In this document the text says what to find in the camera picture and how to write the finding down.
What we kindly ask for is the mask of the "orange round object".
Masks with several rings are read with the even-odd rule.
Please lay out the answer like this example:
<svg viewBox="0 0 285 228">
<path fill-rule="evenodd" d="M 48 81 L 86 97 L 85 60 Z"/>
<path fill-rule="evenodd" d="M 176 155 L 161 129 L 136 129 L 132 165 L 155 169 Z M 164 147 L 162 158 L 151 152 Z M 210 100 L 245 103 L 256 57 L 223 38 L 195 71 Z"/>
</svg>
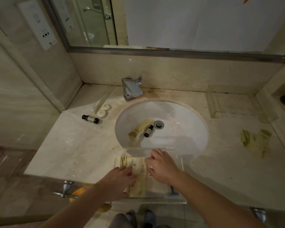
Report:
<svg viewBox="0 0 285 228">
<path fill-rule="evenodd" d="M 69 197 L 69 201 L 73 202 L 75 199 L 77 199 L 80 195 L 82 195 L 85 191 L 87 190 L 86 187 L 82 187 L 77 189 L 76 191 L 74 191 L 70 197 Z"/>
</svg>

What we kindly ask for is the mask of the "clear wrapped toiletry stick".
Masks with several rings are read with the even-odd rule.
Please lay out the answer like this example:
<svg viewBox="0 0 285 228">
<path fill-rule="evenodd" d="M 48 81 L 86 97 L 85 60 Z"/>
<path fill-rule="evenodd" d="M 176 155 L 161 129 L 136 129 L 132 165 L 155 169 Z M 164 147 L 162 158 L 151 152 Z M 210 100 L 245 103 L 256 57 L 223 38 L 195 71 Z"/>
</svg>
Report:
<svg viewBox="0 0 285 228">
<path fill-rule="evenodd" d="M 114 90 L 114 87 L 108 88 L 106 92 L 104 93 L 104 95 L 97 101 L 97 103 L 92 108 L 92 112 L 94 114 L 97 114 L 97 112 L 99 111 L 99 109 L 101 108 L 101 106 L 103 105 L 103 103 L 108 98 L 108 96 L 112 93 L 113 90 Z"/>
</svg>

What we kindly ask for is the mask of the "chrome faucet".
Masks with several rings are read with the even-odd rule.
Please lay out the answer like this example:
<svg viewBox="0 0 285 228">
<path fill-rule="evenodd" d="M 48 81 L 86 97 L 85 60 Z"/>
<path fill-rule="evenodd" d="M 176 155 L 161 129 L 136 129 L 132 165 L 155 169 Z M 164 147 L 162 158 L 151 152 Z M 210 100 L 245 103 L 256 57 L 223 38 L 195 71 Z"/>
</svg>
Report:
<svg viewBox="0 0 285 228">
<path fill-rule="evenodd" d="M 131 77 L 122 78 L 123 97 L 126 101 L 131 101 L 143 94 L 143 91 L 140 89 L 140 86 L 142 85 L 141 81 L 141 75 L 137 79 Z"/>
</svg>

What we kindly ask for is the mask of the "grey trouser leg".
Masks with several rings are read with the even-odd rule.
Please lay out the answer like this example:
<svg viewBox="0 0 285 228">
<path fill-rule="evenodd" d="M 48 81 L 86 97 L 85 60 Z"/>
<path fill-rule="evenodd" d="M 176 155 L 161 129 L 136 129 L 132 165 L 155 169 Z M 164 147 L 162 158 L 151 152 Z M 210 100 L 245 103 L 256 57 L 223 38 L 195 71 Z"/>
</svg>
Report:
<svg viewBox="0 0 285 228">
<path fill-rule="evenodd" d="M 114 216 L 108 228 L 134 228 L 133 221 L 130 221 L 129 218 L 132 219 L 129 213 L 118 213 Z"/>
</svg>

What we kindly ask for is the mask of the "metal-framed wall mirror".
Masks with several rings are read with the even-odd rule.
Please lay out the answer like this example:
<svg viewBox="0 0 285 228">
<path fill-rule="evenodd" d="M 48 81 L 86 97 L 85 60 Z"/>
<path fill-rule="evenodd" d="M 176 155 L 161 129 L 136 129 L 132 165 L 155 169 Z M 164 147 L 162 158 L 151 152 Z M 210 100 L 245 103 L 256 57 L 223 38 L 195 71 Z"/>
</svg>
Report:
<svg viewBox="0 0 285 228">
<path fill-rule="evenodd" d="M 285 63 L 285 0 L 41 0 L 68 52 Z"/>
</svg>

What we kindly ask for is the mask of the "cream toiletry packet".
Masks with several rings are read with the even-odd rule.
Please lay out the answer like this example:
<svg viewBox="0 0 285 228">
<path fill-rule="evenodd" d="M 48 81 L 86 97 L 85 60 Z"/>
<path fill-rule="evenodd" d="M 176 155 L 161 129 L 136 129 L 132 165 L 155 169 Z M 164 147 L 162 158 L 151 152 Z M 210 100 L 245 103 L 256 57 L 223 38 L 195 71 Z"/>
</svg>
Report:
<svg viewBox="0 0 285 228">
<path fill-rule="evenodd" d="M 250 149 L 260 156 L 261 159 L 265 157 L 272 133 L 266 129 L 261 129 L 258 134 L 254 134 L 250 141 Z"/>
<path fill-rule="evenodd" d="M 132 141 L 137 137 L 138 134 L 140 134 L 142 131 L 144 131 L 146 128 L 148 128 L 153 123 L 152 119 L 146 119 L 145 121 L 141 122 L 135 129 L 133 129 L 129 134 L 129 138 Z"/>
<path fill-rule="evenodd" d="M 147 175 L 145 157 L 120 156 L 119 167 L 122 166 L 131 166 L 133 175 Z"/>
<path fill-rule="evenodd" d="M 133 184 L 129 184 L 124 192 L 128 194 L 130 198 L 145 198 L 146 196 L 146 175 L 138 175 L 137 181 Z"/>
</svg>

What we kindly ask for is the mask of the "person's right forearm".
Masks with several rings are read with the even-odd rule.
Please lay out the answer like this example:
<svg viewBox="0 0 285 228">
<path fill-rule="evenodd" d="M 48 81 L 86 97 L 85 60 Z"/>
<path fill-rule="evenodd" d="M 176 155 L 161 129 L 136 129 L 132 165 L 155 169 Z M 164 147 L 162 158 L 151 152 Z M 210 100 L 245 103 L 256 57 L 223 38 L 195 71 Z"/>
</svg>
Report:
<svg viewBox="0 0 285 228">
<path fill-rule="evenodd" d="M 184 171 L 172 177 L 171 185 L 198 211 L 210 228 L 266 228 L 247 211 Z"/>
</svg>

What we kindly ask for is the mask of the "dark grey shoe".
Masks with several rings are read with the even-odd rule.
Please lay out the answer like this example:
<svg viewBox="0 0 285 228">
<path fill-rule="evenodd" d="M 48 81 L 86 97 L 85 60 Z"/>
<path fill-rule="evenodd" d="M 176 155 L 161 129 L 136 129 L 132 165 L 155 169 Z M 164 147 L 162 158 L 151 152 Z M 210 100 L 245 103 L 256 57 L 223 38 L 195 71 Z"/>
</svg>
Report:
<svg viewBox="0 0 285 228">
<path fill-rule="evenodd" d="M 156 216 L 150 211 L 146 210 L 142 220 L 142 228 L 155 228 L 156 227 Z"/>
<path fill-rule="evenodd" d="M 129 211 L 125 214 L 125 216 L 131 223 L 132 228 L 137 228 L 137 219 L 135 211 Z"/>
</svg>

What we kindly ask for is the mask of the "small black-capped bottle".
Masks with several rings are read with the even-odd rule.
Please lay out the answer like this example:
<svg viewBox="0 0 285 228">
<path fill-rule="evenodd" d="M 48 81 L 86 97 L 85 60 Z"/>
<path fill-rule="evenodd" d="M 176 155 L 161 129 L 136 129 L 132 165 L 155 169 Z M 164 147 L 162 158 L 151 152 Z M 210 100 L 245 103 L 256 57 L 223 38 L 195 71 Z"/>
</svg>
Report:
<svg viewBox="0 0 285 228">
<path fill-rule="evenodd" d="M 144 132 L 144 137 L 147 137 L 147 138 L 148 138 L 148 137 L 150 136 L 150 134 L 151 134 L 153 128 L 154 128 L 154 126 L 153 126 L 153 125 L 150 125 L 150 126 L 145 130 L 145 132 Z"/>
<path fill-rule="evenodd" d="M 93 116 L 90 116 L 90 115 L 83 115 L 82 119 L 85 120 L 85 121 L 89 121 L 89 122 L 95 123 L 95 124 L 99 123 L 99 118 L 96 118 L 96 117 L 93 117 Z"/>
</svg>

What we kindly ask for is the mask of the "person's right hand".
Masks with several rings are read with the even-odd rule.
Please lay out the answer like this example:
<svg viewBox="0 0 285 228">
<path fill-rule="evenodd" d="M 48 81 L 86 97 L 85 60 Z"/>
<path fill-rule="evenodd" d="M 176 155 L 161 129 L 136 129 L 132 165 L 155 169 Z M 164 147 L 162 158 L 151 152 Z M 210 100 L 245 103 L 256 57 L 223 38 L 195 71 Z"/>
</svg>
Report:
<svg viewBox="0 0 285 228">
<path fill-rule="evenodd" d="M 157 173 L 157 176 L 153 176 L 155 180 L 175 187 L 182 171 L 169 153 L 161 149 L 152 149 L 150 157 L 146 158 L 145 162 L 148 168 L 153 168 Z"/>
</svg>

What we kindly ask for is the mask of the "person's left forearm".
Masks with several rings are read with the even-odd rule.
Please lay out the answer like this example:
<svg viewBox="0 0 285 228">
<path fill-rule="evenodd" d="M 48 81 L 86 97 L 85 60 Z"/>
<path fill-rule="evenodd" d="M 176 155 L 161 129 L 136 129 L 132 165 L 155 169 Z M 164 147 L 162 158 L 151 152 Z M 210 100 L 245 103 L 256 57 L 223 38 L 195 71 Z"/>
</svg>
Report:
<svg viewBox="0 0 285 228">
<path fill-rule="evenodd" d="M 94 184 L 38 228 L 83 228 L 97 210 L 108 201 L 107 195 L 105 185 Z"/>
</svg>

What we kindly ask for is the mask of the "white sink basin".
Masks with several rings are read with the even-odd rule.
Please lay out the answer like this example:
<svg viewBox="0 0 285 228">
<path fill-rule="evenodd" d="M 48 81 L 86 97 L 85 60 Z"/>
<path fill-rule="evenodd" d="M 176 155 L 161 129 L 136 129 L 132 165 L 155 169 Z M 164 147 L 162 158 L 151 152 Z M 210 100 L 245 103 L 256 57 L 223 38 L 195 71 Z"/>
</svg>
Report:
<svg viewBox="0 0 285 228">
<path fill-rule="evenodd" d="M 163 129 L 153 128 L 150 136 L 142 131 L 134 140 L 128 134 L 146 119 L 162 121 Z M 177 103 L 148 101 L 125 109 L 115 124 L 115 134 L 122 147 L 176 149 L 181 155 L 198 157 L 205 150 L 209 135 L 205 122 L 194 111 Z"/>
</svg>

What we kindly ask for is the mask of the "chrome towel bar bracket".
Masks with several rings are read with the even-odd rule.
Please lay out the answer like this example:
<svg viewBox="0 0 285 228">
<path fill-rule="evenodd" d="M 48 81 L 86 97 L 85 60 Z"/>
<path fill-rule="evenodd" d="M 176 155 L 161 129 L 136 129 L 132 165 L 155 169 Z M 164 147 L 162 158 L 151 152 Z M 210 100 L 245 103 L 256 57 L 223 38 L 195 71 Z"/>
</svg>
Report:
<svg viewBox="0 0 285 228">
<path fill-rule="evenodd" d="M 74 185 L 73 181 L 64 180 L 63 181 L 63 191 L 62 192 L 52 192 L 54 195 L 58 195 L 61 198 L 70 198 L 70 199 L 76 199 L 78 198 L 77 195 L 69 194 L 68 191 L 72 188 Z"/>
<path fill-rule="evenodd" d="M 262 223 L 266 222 L 266 211 L 259 207 L 250 207 L 252 214 Z"/>
</svg>

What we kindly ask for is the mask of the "white wall socket panel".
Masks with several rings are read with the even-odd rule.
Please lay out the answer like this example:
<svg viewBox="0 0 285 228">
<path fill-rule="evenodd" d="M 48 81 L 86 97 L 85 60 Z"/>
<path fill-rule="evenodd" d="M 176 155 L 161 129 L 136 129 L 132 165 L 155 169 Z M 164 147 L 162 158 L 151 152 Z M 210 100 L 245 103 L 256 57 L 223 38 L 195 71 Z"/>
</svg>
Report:
<svg viewBox="0 0 285 228">
<path fill-rule="evenodd" d="M 20 2 L 17 4 L 17 7 L 32 29 L 43 50 L 47 51 L 57 43 L 57 39 L 37 0 Z"/>
</svg>

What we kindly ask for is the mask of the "clear acrylic tray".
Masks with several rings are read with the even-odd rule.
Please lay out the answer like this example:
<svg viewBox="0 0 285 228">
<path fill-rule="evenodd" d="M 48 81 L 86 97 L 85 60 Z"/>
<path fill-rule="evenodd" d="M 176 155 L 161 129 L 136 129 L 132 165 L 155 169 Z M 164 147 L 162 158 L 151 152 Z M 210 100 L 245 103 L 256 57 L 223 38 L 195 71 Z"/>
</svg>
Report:
<svg viewBox="0 0 285 228">
<path fill-rule="evenodd" d="M 150 157 L 152 148 L 124 148 L 115 157 L 114 167 L 119 167 L 120 156 L 126 157 Z M 163 184 L 146 175 L 146 196 L 145 198 L 126 198 L 120 203 L 141 203 L 141 204 L 186 204 L 186 199 L 174 187 Z"/>
</svg>

